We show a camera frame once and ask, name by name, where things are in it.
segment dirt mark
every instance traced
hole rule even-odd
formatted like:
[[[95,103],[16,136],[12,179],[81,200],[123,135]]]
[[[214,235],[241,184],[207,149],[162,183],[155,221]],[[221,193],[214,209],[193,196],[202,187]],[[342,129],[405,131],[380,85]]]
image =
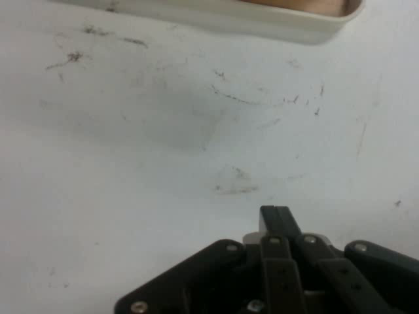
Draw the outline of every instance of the dirt mark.
[[[291,59],[288,60],[287,63],[293,67],[294,69],[299,69],[301,67],[301,64],[299,63],[299,61],[297,59]]]
[[[215,95],[220,95],[220,96],[223,96],[223,97],[226,97],[226,98],[230,98],[230,99],[233,99],[233,100],[235,100],[235,101],[238,101],[239,103],[245,103],[245,104],[247,104],[247,105],[258,105],[258,104],[259,104],[259,103],[256,103],[256,102],[247,101],[247,100],[243,100],[243,99],[237,98],[237,97],[232,96],[232,95],[230,95],[230,94],[225,94],[225,93],[222,93],[222,92],[221,92],[218,88],[216,88],[214,85],[211,85],[211,87],[212,87],[212,89],[213,89],[213,91],[214,91],[214,94],[215,94]]]
[[[126,42],[126,43],[138,44],[140,46],[144,46],[145,48],[148,48],[149,47],[149,45],[147,45],[143,41],[140,41],[139,39],[124,37],[121,40],[124,41],[124,42]]]
[[[236,172],[236,179],[239,180],[250,180],[249,173],[246,173],[245,171],[241,170],[240,168],[233,167],[233,170]]]
[[[119,4],[119,1],[112,0],[111,3],[109,4],[109,6],[106,8],[106,11],[107,12],[118,13],[118,10],[117,10],[118,4]]]
[[[213,70],[213,72],[215,73],[215,75],[217,75],[220,79],[225,80],[225,76],[224,76],[224,72],[220,72],[217,70]]]
[[[48,71],[48,70],[51,70],[51,69],[56,68],[56,67],[63,67],[65,65],[69,64],[69,63],[79,62],[80,59],[83,58],[83,56],[84,55],[83,55],[82,52],[74,51],[74,52],[67,55],[67,61],[58,62],[58,63],[52,64],[52,65],[49,65],[48,67],[45,68],[45,70]]]
[[[359,156],[359,154],[361,154],[361,151],[362,151],[362,145],[363,145],[363,142],[364,142],[365,131],[367,131],[367,123],[366,122],[364,122],[364,127],[362,128],[361,137],[359,138],[357,151],[356,151],[356,156],[357,157]]]
[[[56,274],[55,267],[51,267],[51,269],[49,271],[49,276],[55,276],[55,274]]]
[[[108,36],[112,34],[110,31],[104,31],[100,27],[95,27],[94,25],[86,25],[82,29],[83,33],[92,34],[97,36]]]

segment plastic container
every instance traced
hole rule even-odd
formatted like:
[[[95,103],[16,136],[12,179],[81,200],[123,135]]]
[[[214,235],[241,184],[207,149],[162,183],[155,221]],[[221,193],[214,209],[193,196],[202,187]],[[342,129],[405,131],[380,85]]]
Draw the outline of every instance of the plastic container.
[[[62,1],[109,10],[109,0]],[[283,9],[240,0],[118,0],[115,1],[112,11],[192,24],[213,31],[250,33],[316,44],[332,37],[345,23],[355,18],[365,4],[365,0],[341,1],[346,2],[345,14],[341,16]]]

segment white table surface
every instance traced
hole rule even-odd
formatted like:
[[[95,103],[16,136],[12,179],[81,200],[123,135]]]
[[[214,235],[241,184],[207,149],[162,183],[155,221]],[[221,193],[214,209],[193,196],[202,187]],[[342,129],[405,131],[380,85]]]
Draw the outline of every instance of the white table surface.
[[[0,312],[112,313],[266,204],[419,258],[418,29],[416,0],[318,45],[2,0]]]

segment black plastic part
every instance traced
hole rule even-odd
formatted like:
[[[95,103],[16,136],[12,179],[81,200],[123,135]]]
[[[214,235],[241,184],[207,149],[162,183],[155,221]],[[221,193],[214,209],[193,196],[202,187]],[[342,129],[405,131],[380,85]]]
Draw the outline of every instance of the black plastic part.
[[[291,249],[286,237],[266,235],[261,239],[262,258],[291,258]]]
[[[357,250],[363,244],[365,252]],[[388,303],[408,313],[419,312],[419,261],[368,241],[345,247],[349,258]]]
[[[293,260],[263,262],[267,313],[306,314],[305,298],[297,264]]]
[[[280,234],[293,241],[301,235],[299,225],[288,207],[262,206],[259,219],[259,231],[270,234]]]
[[[315,242],[306,241],[307,237],[311,237]],[[319,260],[324,258],[336,258],[335,252],[320,237],[315,235],[302,234],[295,239],[295,245],[299,248],[299,252],[303,255],[305,261],[311,266],[315,266]]]
[[[120,299],[115,314],[131,313],[131,305],[138,301],[148,304],[147,314],[193,314],[191,295],[199,291],[195,298],[199,300],[208,294],[209,283],[225,278],[244,255],[242,244],[217,241]]]
[[[269,234],[261,239],[266,312],[307,314],[297,263],[288,239]]]
[[[348,259],[320,260],[318,267],[350,313],[392,313],[389,305]]]

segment screw head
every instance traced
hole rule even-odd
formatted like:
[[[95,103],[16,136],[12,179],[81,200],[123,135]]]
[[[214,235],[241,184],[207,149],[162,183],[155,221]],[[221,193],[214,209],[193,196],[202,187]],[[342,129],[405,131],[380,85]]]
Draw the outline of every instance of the screw head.
[[[230,252],[236,252],[238,250],[238,247],[235,244],[229,244],[227,245],[227,250]]]
[[[149,305],[144,301],[134,302],[131,305],[131,312],[135,314],[144,314],[149,309]]]
[[[304,241],[313,244],[317,241],[317,239],[312,235],[307,235],[306,237],[304,237]]]
[[[247,309],[251,312],[258,313],[262,311],[264,308],[264,303],[260,300],[252,300],[247,305]]]
[[[269,242],[271,242],[272,244],[280,244],[281,243],[281,239],[278,239],[277,237],[271,237],[269,239]]]
[[[367,252],[368,247],[365,244],[363,244],[363,243],[356,243],[355,244],[355,249],[356,250],[359,250],[361,252]]]

